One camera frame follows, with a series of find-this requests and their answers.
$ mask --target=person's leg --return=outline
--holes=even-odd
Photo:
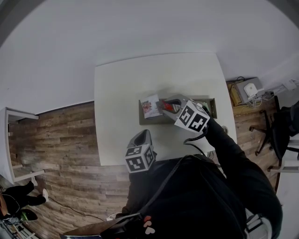
[[[15,187],[8,188],[8,189],[6,189],[4,194],[8,194],[8,195],[11,195],[11,196],[22,197],[22,196],[26,196],[27,194],[32,192],[33,189],[34,189],[34,185],[30,181],[25,186],[15,186]]]
[[[25,200],[29,206],[38,206],[46,202],[46,198],[44,198],[42,195],[37,197],[25,196]]]

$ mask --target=white wall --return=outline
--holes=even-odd
[[[216,52],[226,79],[267,83],[298,42],[267,0],[47,0],[0,48],[0,108],[40,113],[93,100],[96,65],[161,53]]]
[[[299,88],[278,95],[280,107],[290,107],[299,100]],[[284,159],[286,165],[298,165],[297,153],[286,151]],[[283,223],[279,238],[295,239],[299,236],[299,174],[280,174],[277,196],[283,205]]]

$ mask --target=black pants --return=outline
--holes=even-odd
[[[37,197],[31,197],[28,196],[30,192],[32,192],[34,189],[33,183],[30,181],[25,186],[16,186],[8,188],[4,194],[12,196],[20,205],[20,208],[25,207],[27,205],[29,206],[38,206],[40,204],[43,204],[46,202],[46,199],[39,195]]]

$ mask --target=office chair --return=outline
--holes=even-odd
[[[290,136],[295,136],[299,133],[299,101],[292,107],[282,107],[277,113],[274,113],[274,122],[270,126],[267,112],[261,111],[265,115],[266,129],[260,129],[251,126],[250,131],[257,130],[266,134],[265,139],[255,155],[258,156],[266,143],[270,143],[270,150],[274,149],[277,158],[282,161],[286,150],[297,152],[299,160],[299,149],[288,147]]]

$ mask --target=white cube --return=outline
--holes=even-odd
[[[194,133],[200,133],[208,123],[209,119],[210,117],[202,108],[201,104],[188,100],[174,124]]]
[[[127,148],[125,159],[129,173],[149,170],[155,160],[153,149],[154,147],[150,144]]]

